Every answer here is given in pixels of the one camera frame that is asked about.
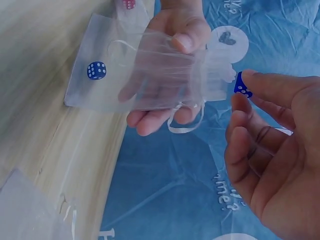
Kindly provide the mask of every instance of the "organza bag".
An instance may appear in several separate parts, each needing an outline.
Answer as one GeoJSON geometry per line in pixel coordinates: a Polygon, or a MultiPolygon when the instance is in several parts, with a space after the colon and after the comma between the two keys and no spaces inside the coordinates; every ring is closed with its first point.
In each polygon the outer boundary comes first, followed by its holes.
{"type": "Polygon", "coordinates": [[[67,106],[100,112],[193,108],[226,98],[235,72],[223,52],[182,54],[162,32],[93,15],[74,63],[67,106]]]}
{"type": "Polygon", "coordinates": [[[14,170],[0,188],[0,239],[75,240],[75,236],[45,197],[14,170]]]}

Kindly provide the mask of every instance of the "white ribbon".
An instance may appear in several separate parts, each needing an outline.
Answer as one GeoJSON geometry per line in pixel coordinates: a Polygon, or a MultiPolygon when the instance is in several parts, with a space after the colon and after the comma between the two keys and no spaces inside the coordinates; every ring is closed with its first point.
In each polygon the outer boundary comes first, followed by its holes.
{"type": "Polygon", "coordinates": [[[197,129],[202,120],[204,119],[204,115],[205,115],[205,101],[202,101],[201,103],[201,117],[200,117],[200,120],[199,122],[194,126],[194,127],[173,127],[171,126],[173,120],[174,120],[174,116],[176,114],[176,112],[183,106],[181,103],[176,106],[173,110],[172,110],[172,113],[171,113],[171,116],[170,118],[168,119],[167,121],[167,126],[168,126],[168,129],[170,132],[174,133],[174,134],[187,134],[187,133],[190,133],[192,132],[193,130],[197,129]]]}

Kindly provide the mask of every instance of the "fingernail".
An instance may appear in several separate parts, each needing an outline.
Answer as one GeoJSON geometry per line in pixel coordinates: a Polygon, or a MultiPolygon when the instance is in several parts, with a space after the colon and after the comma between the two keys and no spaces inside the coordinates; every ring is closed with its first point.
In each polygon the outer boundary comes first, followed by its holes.
{"type": "Polygon", "coordinates": [[[242,76],[248,76],[248,77],[250,77],[250,76],[252,76],[253,74],[256,74],[256,73],[257,73],[257,71],[255,71],[255,70],[246,69],[246,70],[244,70],[244,71],[242,72],[242,76]]]}
{"type": "Polygon", "coordinates": [[[187,34],[184,34],[184,33],[178,33],[176,35],[174,35],[174,38],[182,45],[184,46],[184,48],[186,50],[190,50],[194,43],[192,41],[192,39],[187,35],[187,34]]]}

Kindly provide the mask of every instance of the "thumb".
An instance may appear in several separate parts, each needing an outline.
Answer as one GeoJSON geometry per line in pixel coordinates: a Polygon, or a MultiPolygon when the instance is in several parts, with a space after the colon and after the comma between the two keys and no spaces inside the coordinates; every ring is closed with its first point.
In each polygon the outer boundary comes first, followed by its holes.
{"type": "Polygon", "coordinates": [[[242,72],[246,87],[258,98],[291,109],[293,99],[303,90],[319,85],[318,77],[297,77],[274,73],[242,72]]]}
{"type": "Polygon", "coordinates": [[[183,54],[190,54],[204,46],[210,38],[211,28],[202,17],[188,21],[179,33],[173,36],[172,44],[183,54]]]}

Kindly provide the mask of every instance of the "blue tablecloth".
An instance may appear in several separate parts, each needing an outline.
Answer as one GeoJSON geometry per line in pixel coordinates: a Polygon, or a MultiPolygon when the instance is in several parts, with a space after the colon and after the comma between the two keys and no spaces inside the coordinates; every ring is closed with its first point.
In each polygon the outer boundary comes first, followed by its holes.
{"type": "MultiPolygon", "coordinates": [[[[231,33],[237,72],[320,76],[319,5],[320,0],[204,0],[203,10],[212,38],[221,28],[231,33]],[[248,39],[243,56],[246,38],[233,36],[235,29],[248,39]]],[[[159,0],[155,6],[157,13],[159,0]]],[[[225,129],[233,87],[226,101],[206,104],[201,126],[191,133],[173,134],[166,125],[148,137],[126,130],[101,225],[108,240],[278,239],[228,181],[225,129]]]]}

